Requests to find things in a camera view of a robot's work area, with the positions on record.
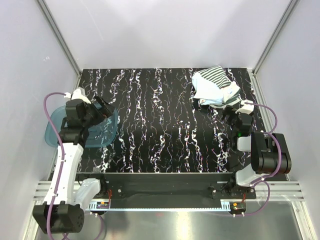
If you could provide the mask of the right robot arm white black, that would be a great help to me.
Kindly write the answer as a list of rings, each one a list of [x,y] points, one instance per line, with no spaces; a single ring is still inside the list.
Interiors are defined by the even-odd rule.
[[[250,164],[236,171],[225,186],[228,195],[239,198],[245,189],[254,188],[275,175],[288,174],[292,168],[292,160],[282,133],[274,133],[278,118],[269,106],[249,100],[241,102],[242,107],[226,106],[222,119],[228,117],[231,127],[231,146],[235,151],[250,153]],[[255,107],[269,110],[274,116],[274,126],[269,131],[252,131],[253,111]]]

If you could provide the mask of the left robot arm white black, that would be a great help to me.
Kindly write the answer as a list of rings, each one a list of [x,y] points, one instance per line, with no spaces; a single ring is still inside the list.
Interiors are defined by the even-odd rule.
[[[112,197],[107,180],[100,173],[84,179],[74,190],[79,162],[85,148],[104,148],[115,139],[118,111],[100,96],[91,101],[82,87],[63,93],[64,117],[57,129],[47,115],[57,137],[57,161],[49,189],[41,204],[33,207],[32,216],[50,239],[54,234],[79,233],[92,200]]]

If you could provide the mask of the light blue towel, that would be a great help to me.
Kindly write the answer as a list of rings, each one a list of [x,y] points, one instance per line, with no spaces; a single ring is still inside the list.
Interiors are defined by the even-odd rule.
[[[215,83],[203,78],[199,73],[195,73],[191,81],[195,90],[193,97],[202,105],[223,103],[223,91]]]

